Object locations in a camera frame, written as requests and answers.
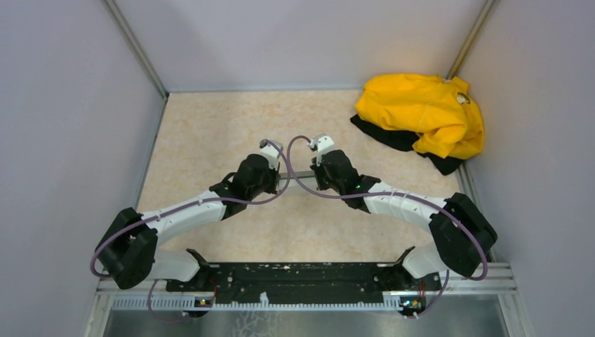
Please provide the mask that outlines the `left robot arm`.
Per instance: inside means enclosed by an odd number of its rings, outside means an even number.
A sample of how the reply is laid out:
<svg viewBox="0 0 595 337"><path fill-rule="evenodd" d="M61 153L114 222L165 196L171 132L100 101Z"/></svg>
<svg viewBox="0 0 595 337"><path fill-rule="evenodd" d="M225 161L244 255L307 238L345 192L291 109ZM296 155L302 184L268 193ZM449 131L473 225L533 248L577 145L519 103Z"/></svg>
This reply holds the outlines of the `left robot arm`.
<svg viewBox="0 0 595 337"><path fill-rule="evenodd" d="M199 196L157 211L120 211L95 248L90 269L97 277L110 277L122 289L145 280L166 280L195 291L213 277L211 265L194 249L162 250L162 244L201 225L220 222L257 205L263 193L276 199L281 162L285 155L261 150L248 155L234 173Z"/></svg>

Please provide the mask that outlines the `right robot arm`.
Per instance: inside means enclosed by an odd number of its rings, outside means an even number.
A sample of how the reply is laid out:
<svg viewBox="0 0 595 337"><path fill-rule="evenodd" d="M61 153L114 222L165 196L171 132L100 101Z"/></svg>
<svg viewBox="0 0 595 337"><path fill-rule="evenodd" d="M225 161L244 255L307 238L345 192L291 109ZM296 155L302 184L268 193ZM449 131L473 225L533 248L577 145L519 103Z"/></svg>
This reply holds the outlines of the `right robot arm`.
<svg viewBox="0 0 595 337"><path fill-rule="evenodd" d="M395 280L401 288L414 289L423 277L446 270L473 280L485 278L497 233L467 195L436 198L399 190L358 173L342 150L316 156L310 167L318 188L334 191L348 207L392 216L431 235L430 243L398 259Z"/></svg>

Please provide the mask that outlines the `black garment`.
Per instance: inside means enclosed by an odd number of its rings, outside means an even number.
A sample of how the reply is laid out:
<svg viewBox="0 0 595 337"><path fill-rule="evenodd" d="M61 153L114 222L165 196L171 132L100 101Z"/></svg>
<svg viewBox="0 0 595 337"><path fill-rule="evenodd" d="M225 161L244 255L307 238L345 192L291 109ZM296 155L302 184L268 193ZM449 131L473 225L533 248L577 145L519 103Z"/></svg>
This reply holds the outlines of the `black garment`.
<svg viewBox="0 0 595 337"><path fill-rule="evenodd" d="M434 167L443 175L448 176L458 170L464 163L463 159L455 157L442 158L432 153L421 153L413 149L413 144L420 139L420 137L412 131L388 131L364 121L358 114L355 114L350 119L350 122L372 139L386 145L394 150L402 152L415 152L418 156L429 159Z"/></svg>

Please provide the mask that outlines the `yellow garment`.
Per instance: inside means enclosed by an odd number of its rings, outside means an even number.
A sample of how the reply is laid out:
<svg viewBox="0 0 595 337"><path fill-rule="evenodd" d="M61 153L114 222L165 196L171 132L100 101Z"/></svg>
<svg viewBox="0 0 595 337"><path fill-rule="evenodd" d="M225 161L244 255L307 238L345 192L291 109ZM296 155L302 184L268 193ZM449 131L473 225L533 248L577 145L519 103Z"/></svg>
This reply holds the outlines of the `yellow garment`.
<svg viewBox="0 0 595 337"><path fill-rule="evenodd" d="M459 77L382 74L368 80L355 104L359 117L385 131L411 131L413 149L440 158L482 153L486 132L470 85Z"/></svg>

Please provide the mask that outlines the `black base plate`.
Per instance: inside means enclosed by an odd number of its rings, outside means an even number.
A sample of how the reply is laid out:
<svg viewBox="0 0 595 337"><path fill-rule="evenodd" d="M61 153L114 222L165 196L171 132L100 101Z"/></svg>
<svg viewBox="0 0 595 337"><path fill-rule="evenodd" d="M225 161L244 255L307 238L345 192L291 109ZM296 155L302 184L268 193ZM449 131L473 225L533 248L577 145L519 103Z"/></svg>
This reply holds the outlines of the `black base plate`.
<svg viewBox="0 0 595 337"><path fill-rule="evenodd" d="M396 263L216 263L168 292L213 292L217 304L376 304L390 291L438 291L438 274L414 279Z"/></svg>

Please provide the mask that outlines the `aluminium frame rail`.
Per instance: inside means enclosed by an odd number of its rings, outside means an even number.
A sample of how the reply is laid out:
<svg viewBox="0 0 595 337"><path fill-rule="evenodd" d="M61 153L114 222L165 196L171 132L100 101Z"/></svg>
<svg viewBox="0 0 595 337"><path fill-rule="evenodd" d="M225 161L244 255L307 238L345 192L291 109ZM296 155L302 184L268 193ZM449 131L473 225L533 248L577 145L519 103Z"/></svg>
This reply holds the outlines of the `aluminium frame rail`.
<svg viewBox="0 0 595 337"><path fill-rule="evenodd" d="M430 274L409 286L387 263L218 263L198 289L174 281L143 281L121 290L101 281L99 296L115 310L155 311L389 311L401 312L442 296L517 293L512 269L491 263L481 281L455 272Z"/></svg>

